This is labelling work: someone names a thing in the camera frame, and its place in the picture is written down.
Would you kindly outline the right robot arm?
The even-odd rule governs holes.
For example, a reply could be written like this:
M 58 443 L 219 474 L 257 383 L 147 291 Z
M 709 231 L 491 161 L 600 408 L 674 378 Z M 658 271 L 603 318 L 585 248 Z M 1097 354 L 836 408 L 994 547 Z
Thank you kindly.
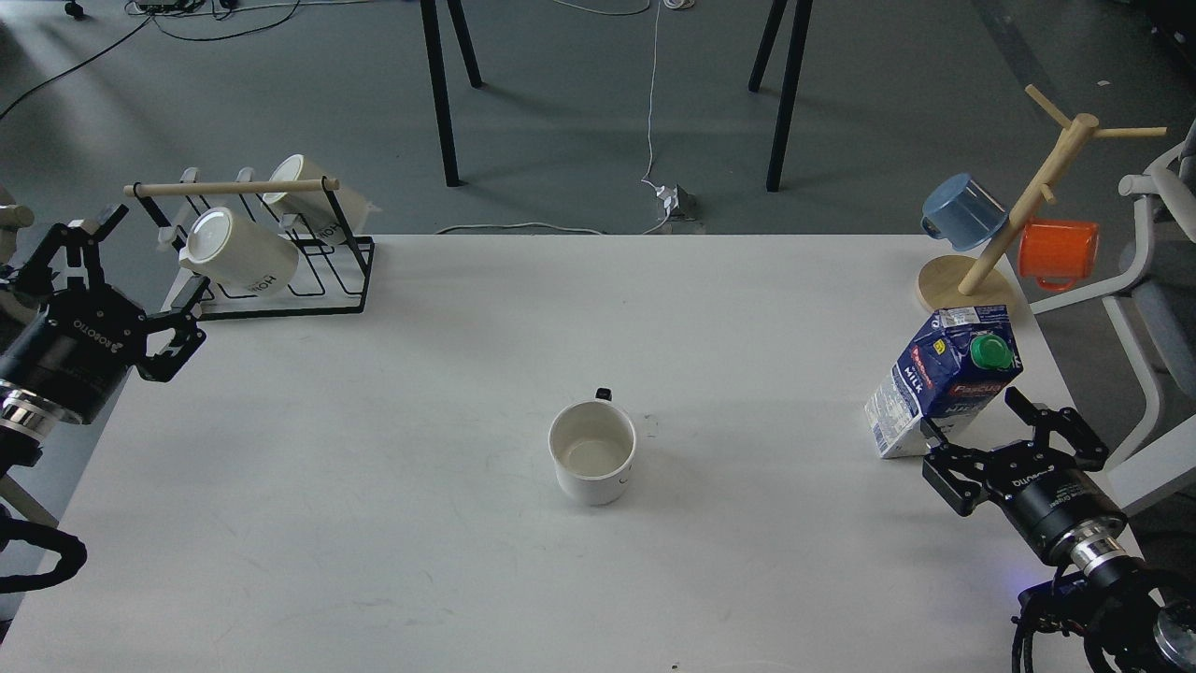
M 935 422 L 922 476 L 958 515 L 991 502 L 1052 579 L 1023 591 L 1011 668 L 1031 672 L 1035 635 L 1078 635 L 1093 672 L 1191 672 L 1192 582 L 1119 545 L 1128 516 L 1092 473 L 1110 451 L 1073 408 L 1007 388 L 1005 404 L 1032 430 L 991 451 L 951 442 Z

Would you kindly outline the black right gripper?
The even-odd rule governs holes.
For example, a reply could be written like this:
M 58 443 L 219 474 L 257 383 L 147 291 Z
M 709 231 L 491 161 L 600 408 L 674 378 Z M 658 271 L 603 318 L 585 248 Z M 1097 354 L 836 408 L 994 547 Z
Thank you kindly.
M 1102 565 L 1125 553 L 1127 516 L 1088 472 L 1103 470 L 1111 451 L 1075 408 L 1035 404 L 1011 386 L 1003 403 L 1032 429 L 1030 440 L 984 451 L 952 443 L 930 418 L 921 421 L 928 452 L 921 475 L 960 516 L 990 498 L 1046 565 Z M 1056 434 L 1073 455 L 1050 447 Z

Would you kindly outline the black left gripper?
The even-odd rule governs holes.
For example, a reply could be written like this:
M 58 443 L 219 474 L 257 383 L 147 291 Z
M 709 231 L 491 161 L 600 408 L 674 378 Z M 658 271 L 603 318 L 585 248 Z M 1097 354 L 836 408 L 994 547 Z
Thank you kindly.
M 24 265 L 10 268 L 10 294 L 45 304 L 4 351 L 4 387 L 51 402 L 73 424 L 94 422 L 133 365 L 141 379 L 167 383 L 205 345 L 196 310 L 209 279 L 193 274 L 150 316 L 108 285 L 100 243 L 128 213 L 110 204 L 98 218 L 55 224 Z M 166 344 L 148 354 L 147 339 L 163 332 Z

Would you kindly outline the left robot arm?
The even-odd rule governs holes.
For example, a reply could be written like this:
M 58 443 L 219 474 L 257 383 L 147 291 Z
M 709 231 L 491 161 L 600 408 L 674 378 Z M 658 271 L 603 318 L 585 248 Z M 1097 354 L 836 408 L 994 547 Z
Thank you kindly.
M 87 561 L 84 542 L 60 530 L 12 469 L 35 467 L 56 426 L 94 422 L 129 371 L 167 383 L 205 344 L 195 316 L 205 281 L 181 307 L 154 314 L 106 281 L 100 243 L 127 213 L 114 204 L 97 219 L 55 224 L 24 265 L 4 267 L 4 294 L 36 304 L 1 359 L 4 546 L 25 544 L 57 557 L 45 573 L 5 576 L 4 594 L 63 585 Z

